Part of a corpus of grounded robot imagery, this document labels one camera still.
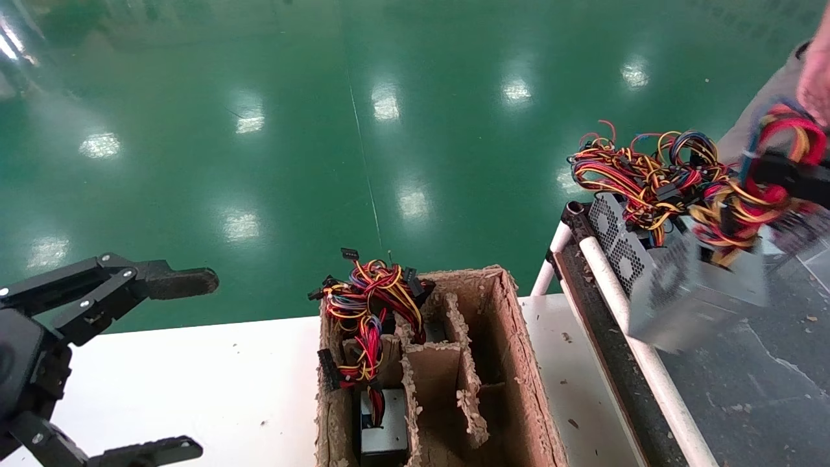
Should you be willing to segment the person bare hand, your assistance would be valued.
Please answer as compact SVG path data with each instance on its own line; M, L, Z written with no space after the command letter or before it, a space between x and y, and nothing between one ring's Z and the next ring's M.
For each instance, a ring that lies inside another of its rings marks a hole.
M829 123L829 5L803 54L803 68L796 88L800 106L824 127Z

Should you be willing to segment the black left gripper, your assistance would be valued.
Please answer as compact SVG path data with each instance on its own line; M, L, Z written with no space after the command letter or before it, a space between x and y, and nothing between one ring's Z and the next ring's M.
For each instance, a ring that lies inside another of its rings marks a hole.
M162 259L134 262L107 252L2 287L1 448L22 444L41 466L163 466L204 454L190 437L131 444L89 457L49 420L71 375L72 351L146 299L214 293L211 268L174 270ZM60 309L54 333L30 317Z

